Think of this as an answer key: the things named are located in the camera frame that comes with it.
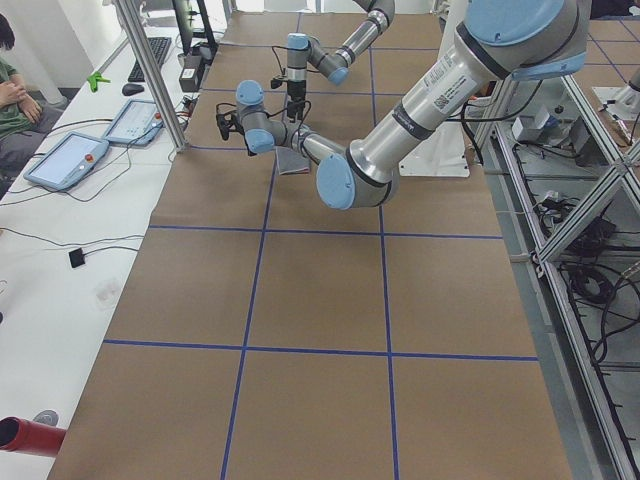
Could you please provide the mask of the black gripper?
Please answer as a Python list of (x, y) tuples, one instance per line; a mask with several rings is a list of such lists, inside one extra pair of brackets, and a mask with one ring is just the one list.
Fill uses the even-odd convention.
[(282, 75), (275, 76), (270, 81), (272, 89), (277, 89), (283, 84), (286, 85), (288, 96), (285, 107), (286, 116), (291, 122), (302, 121), (305, 110), (307, 81), (305, 79), (290, 79)]
[(247, 154), (249, 156), (256, 156), (256, 153), (249, 149), (247, 140), (245, 138), (245, 130), (241, 125), (239, 117), (236, 112), (217, 113), (215, 115), (216, 125), (219, 130), (220, 136), (223, 141), (228, 141), (232, 133), (238, 133), (242, 136)]

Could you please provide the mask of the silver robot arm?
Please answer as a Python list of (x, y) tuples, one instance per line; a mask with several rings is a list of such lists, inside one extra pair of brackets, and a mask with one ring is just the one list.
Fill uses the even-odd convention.
[(356, 57), (391, 25), (392, 1), (363, 1), (366, 20), (334, 53), (305, 34), (288, 37), (288, 65), (272, 81), (285, 84), (286, 121), (264, 107), (253, 80), (236, 89), (234, 109), (217, 113), (222, 138), (243, 136), (251, 154), (285, 147), (317, 163), (316, 188), (334, 209), (376, 207), (391, 199), (399, 164), (490, 81), (544, 80), (580, 70), (586, 59), (591, 16), (588, 1), (470, 1), (453, 44), (363, 139), (343, 147), (304, 123), (307, 68), (341, 84)]
[(367, 12), (367, 18), (333, 53), (316, 37), (304, 33), (287, 36), (286, 66), (272, 78), (271, 87), (287, 86), (286, 116), (291, 122), (304, 119), (308, 67), (314, 67), (330, 83), (340, 85), (356, 58), (389, 28), (395, 17), (393, 0), (356, 1), (356, 4)]

